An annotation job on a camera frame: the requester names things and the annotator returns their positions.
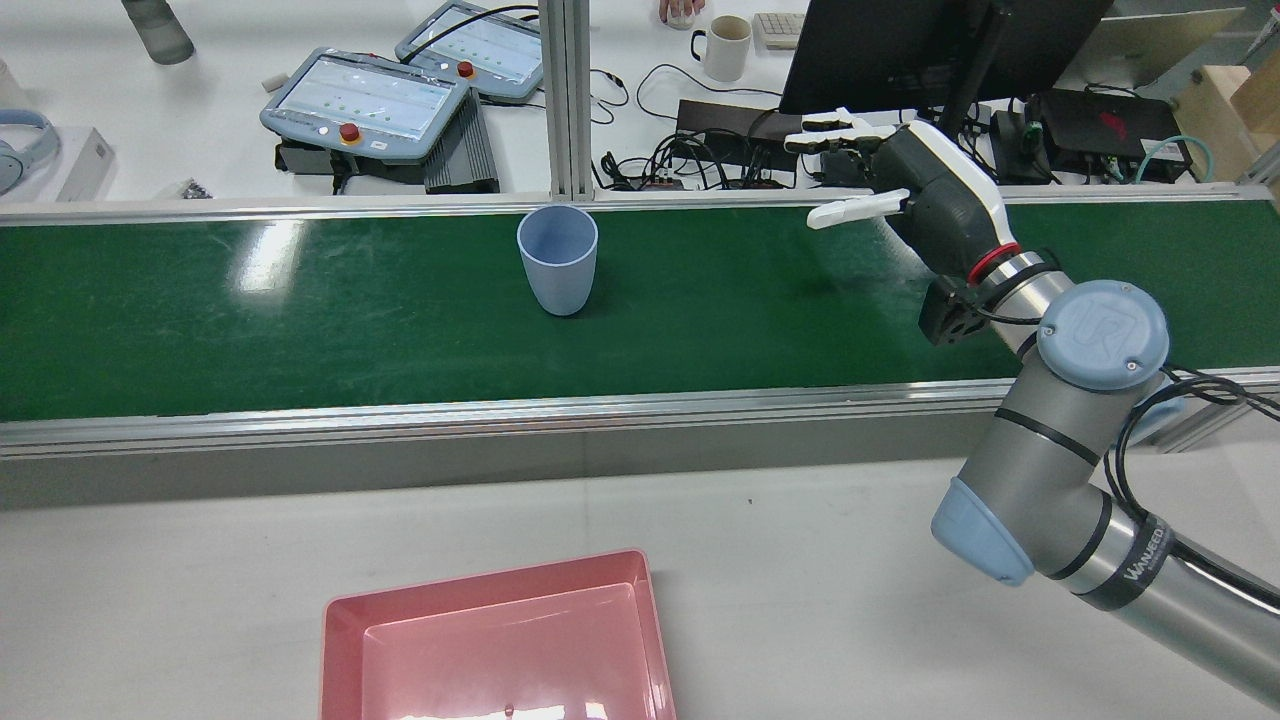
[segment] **red ring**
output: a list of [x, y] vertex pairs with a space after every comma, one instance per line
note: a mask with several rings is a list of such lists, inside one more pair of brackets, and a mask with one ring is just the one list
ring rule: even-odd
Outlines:
[[1023, 251], [1021, 246], [1019, 246], [1016, 242], [1009, 242], [1001, 245], [1000, 247], [983, 255], [980, 260], [974, 263], [973, 269], [969, 270], [969, 277], [966, 277], [965, 279], [969, 282], [969, 284], [978, 284], [978, 281], [980, 281], [982, 275], [984, 274], [983, 270], [986, 270], [988, 265], [993, 264], [996, 260], [1005, 256], [1006, 254], [1016, 255], [1018, 252], [1021, 251]]

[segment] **hand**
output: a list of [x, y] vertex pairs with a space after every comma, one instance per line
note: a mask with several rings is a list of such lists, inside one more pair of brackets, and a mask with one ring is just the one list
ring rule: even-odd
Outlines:
[[696, 15], [703, 12], [707, 0], [658, 0], [658, 19], [667, 22], [667, 15]]

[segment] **monitor stand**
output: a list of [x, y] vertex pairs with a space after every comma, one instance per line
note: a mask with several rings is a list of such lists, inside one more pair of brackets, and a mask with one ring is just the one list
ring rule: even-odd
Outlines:
[[964, 129], [964, 119], [969, 115], [969, 108], [977, 101], [982, 81], [987, 78], [987, 72], [996, 60], [1001, 36], [1011, 15], [1012, 9], [1004, 0], [992, 0], [982, 15], [969, 56], [961, 68], [963, 76], [951, 86], [951, 95], [947, 96], [947, 104], [942, 109], [942, 119], [938, 120], [938, 129], [951, 140], [960, 137], [960, 131]]

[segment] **ur logo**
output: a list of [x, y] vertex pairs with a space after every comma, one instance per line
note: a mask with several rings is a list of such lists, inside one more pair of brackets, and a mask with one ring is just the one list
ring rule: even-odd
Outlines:
[[1089, 302], [1080, 314], [1071, 340], [1089, 348], [1098, 359], [1116, 360], [1137, 325], [1138, 320], [1132, 315], [1100, 302]]

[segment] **mug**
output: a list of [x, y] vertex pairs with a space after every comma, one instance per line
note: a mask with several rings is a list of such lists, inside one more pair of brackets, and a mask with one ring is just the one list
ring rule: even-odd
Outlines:
[[[707, 38], [707, 58], [694, 50], [699, 37]], [[737, 15], [721, 15], [712, 20], [712, 29], [695, 29], [689, 38], [689, 53], [703, 64], [712, 79], [733, 82], [746, 68], [746, 51], [751, 47], [751, 23]]]

